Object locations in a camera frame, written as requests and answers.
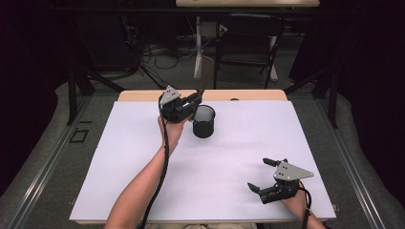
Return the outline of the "white table leg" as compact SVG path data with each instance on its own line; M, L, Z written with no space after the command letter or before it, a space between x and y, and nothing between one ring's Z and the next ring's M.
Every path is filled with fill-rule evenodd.
M202 30L201 18L196 17L196 60L194 69L194 78L200 80L202 78L203 69L203 52L202 52Z
M271 51L272 51L272 65L271 65L271 71L270 71L270 81L271 82L277 82L278 81L278 75L276 72L276 68L275 68L275 57L276 57L276 53L278 51L278 44L277 44L277 36L272 36L270 38L270 47L271 47Z

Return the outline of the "person's right hand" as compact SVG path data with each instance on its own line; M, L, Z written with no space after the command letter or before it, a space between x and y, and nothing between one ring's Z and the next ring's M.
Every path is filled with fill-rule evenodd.
M293 198L283 199L282 203L300 221L304 219L307 210L307 197L303 190L298 190Z

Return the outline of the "black folding chair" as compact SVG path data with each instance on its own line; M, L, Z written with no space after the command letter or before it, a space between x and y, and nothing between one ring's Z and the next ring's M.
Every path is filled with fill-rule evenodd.
M214 88L222 65L260 68L266 71L264 88L270 82L272 51L270 38L277 36L277 44L285 32L285 21L277 16L234 12L217 20L215 46Z

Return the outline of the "black metal frame stand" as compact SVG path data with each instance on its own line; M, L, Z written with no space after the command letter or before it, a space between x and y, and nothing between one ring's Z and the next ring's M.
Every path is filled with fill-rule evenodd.
M101 74L85 67L72 66L68 75L68 96L69 96L69 119L67 124L71 125L78 115L77 91L81 91L85 96L92 96L95 88L91 83L94 79L116 92L123 92L124 88L107 79Z
M322 68L310 76L294 82L291 86L284 89L284 92L285 94L291 94L311 81L315 82L315 86L311 91L313 98L324 98L326 94L329 94L327 116L331 126L334 129L337 129L336 106L338 93L338 67L336 65L329 65L326 68Z

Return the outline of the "black mesh pen holder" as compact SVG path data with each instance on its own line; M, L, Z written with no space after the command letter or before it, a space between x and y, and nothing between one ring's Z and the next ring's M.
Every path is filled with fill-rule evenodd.
M208 138L214 133L215 110L208 105L200 105L193 120L193 134L199 138Z

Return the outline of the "person's beige pants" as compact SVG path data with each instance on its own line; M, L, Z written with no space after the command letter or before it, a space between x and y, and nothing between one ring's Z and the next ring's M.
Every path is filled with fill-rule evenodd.
M146 224L144 229L258 229L256 223L154 223Z

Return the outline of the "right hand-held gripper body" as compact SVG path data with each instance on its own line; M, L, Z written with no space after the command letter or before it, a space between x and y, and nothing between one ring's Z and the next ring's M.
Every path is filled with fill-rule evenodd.
M314 176L313 172L297 167L289 162L282 162L275 168L273 178L276 183L272 186L274 193L270 193L268 196L259 196L263 204L293 198L299 190L300 181L303 178Z

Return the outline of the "person's left hand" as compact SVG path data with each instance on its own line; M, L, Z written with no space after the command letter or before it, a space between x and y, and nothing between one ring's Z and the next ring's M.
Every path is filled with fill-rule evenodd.
M184 119L179 123L170 123L162 117L158 117L158 123L161 134L160 151L164 152L169 149L169 155L172 155L179 144L184 124L188 119Z

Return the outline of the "white table mat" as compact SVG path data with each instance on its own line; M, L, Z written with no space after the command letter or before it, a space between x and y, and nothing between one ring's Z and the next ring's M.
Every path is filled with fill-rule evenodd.
M248 188L274 183L264 158L287 159L311 171L304 179L311 209L320 219L335 216L307 139L289 101L213 101L214 133L198 138L186 124L153 204L151 223L284 221L281 202L263 204ZM117 102L96 147L70 218L102 222L118 195L160 146L155 102Z

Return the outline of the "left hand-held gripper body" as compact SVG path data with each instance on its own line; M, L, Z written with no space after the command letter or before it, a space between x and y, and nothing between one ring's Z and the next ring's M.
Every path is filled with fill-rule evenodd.
M179 91L168 85L159 97L160 115L170 123L179 123L186 119L182 110L195 105L182 106L182 98L183 97Z

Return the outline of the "white power box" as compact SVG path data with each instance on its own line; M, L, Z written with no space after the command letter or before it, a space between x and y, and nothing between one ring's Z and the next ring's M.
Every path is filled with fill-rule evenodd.
M215 38L217 36L217 23L214 21L202 21L201 36L203 39Z

